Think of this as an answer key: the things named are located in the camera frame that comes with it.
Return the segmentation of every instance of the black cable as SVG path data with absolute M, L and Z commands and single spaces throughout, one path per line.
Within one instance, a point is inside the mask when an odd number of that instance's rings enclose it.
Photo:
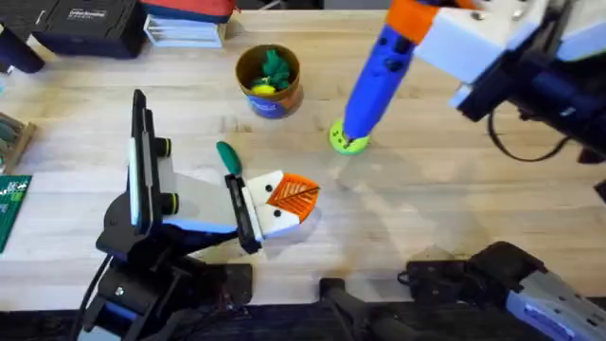
M 556 146 L 553 148 L 553 150 L 551 150 L 551 152 L 549 152 L 543 156 L 539 156 L 537 158 L 527 159 L 527 158 L 518 157 L 518 156 L 512 154 L 505 147 L 505 145 L 501 141 L 501 138 L 499 137 L 498 133 L 496 133 L 494 131 L 494 112 L 489 113 L 488 133 L 489 133 L 490 139 L 492 140 L 492 143 L 494 143 L 494 145 L 496 146 L 496 148 L 499 149 L 499 151 L 503 152 L 503 154 L 511 157 L 514 160 L 518 160 L 518 161 L 522 161 L 522 162 L 538 162 L 538 161 L 544 161 L 548 158 L 551 158 L 551 157 L 555 156 L 557 153 L 559 153 L 561 151 L 561 149 L 566 145 L 566 143 L 568 141 L 570 141 L 570 137 L 567 136 L 567 137 L 563 138 L 562 140 L 560 140 L 560 142 L 558 142 L 556 144 Z
M 111 259 L 112 259 L 112 256 L 110 256 L 110 255 L 105 256 L 105 259 L 103 260 L 101 265 L 98 267 L 97 272 L 93 276 L 93 279 L 91 279 L 90 284 L 88 284 L 88 288 L 86 288 L 86 292 L 84 293 L 84 297 L 82 298 L 82 302 L 80 303 L 80 308 L 78 309 L 78 312 L 76 313 L 76 317 L 74 319 L 74 324 L 72 324 L 72 331 L 69 334 L 69 341 L 78 341 L 78 335 L 80 335 L 80 329 L 82 327 L 82 319 L 84 317 L 84 311 L 86 310 L 88 301 L 91 298 L 91 294 L 93 294 L 93 290 L 95 289 L 95 285 L 97 284 L 98 279 L 103 274 L 103 271 L 105 270 L 105 268 L 107 267 L 107 264 L 110 262 Z

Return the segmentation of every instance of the wooden table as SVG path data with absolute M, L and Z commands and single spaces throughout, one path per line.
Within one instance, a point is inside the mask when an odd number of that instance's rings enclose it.
M 581 293 L 606 295 L 606 206 L 592 189 L 604 168 L 577 164 L 575 145 L 538 164 L 503 156 L 484 122 L 447 106 L 457 82 L 428 64 L 413 62 L 367 151 L 346 157 L 329 146 L 327 129 L 343 115 L 383 17 L 236 13 L 223 50 L 148 48 L 129 62 L 45 53 L 43 72 L 11 75 L 0 111 L 40 129 L 18 170 L 34 178 L 0 256 L 0 310 L 80 303 L 104 256 L 95 248 L 103 214 L 125 189 L 135 88 L 148 97 L 157 133 L 172 138 L 177 171 L 222 181 L 215 142 L 224 139 L 246 176 L 283 169 L 322 187 L 310 219 L 255 256 L 236 242 L 200 253 L 253 263 L 253 303 L 312 302 L 324 276 L 346 277 L 367 300 L 404 298 L 395 277 L 408 260 L 467 257 L 499 240 Z M 301 61 L 305 98 L 291 117 L 255 116 L 235 82 L 239 55 L 262 43 L 286 45 Z M 544 153 L 559 138 L 511 108 L 500 114 L 498 130 L 519 154 Z

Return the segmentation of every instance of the paper cup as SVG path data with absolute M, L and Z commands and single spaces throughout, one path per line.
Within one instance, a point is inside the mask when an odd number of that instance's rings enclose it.
M 277 55 L 288 62 L 291 68 L 289 77 L 291 85 L 272 95 L 257 95 L 250 90 L 250 85 L 254 79 L 263 76 L 261 66 L 265 62 L 265 51 L 269 49 L 275 49 Z M 248 49 L 238 59 L 236 78 L 251 108 L 262 117 L 285 117 L 291 114 L 302 100 L 299 87 L 299 60 L 290 49 L 282 45 L 257 45 Z

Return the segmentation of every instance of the yellow object in cup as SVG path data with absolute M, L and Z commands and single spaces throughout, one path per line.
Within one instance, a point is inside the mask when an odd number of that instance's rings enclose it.
M 270 84 L 259 84 L 250 89 L 255 95 L 272 95 L 276 92 L 275 87 Z

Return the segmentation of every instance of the white robot part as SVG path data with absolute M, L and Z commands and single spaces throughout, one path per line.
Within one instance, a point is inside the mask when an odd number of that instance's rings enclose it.
M 253 227 L 255 240 L 257 242 L 261 242 L 263 241 L 263 232 L 261 231 L 261 226 L 258 223 L 258 215 L 254 204 L 255 202 L 253 201 L 253 197 L 247 187 L 242 189 L 242 196 L 244 197 L 244 203 L 246 204 L 246 209 L 248 210 L 250 225 Z
M 282 172 L 282 170 L 276 170 L 250 179 L 245 183 L 246 186 L 242 189 L 250 192 L 252 206 L 254 207 L 252 211 L 256 213 L 260 230 L 259 234 L 255 231 L 258 242 L 296 228 L 300 224 L 296 214 L 267 204 L 267 201 L 283 178 L 284 172 Z
M 131 225 L 135 226 L 139 220 L 139 198 L 137 193 L 139 191 L 139 183 L 135 181 L 136 174 L 136 146 L 134 137 L 129 140 L 129 178 L 133 179 L 129 181 L 129 194 L 131 203 Z
M 481 9 L 440 9 L 415 55 L 460 81 L 474 83 L 507 50 L 541 25 L 548 0 L 482 2 Z
M 606 0 L 579 0 L 561 36 L 557 57 L 572 62 L 602 52 L 606 52 Z
M 177 213 L 164 216 L 163 223 L 186 231 L 229 233 L 236 230 L 236 217 L 225 186 L 175 172 L 171 157 L 158 158 L 157 165 L 160 191 L 179 194 Z
M 461 83 L 458 89 L 454 92 L 454 95 L 448 100 L 448 105 L 453 108 L 458 108 L 458 106 L 470 95 L 473 91 L 473 87 L 466 83 Z

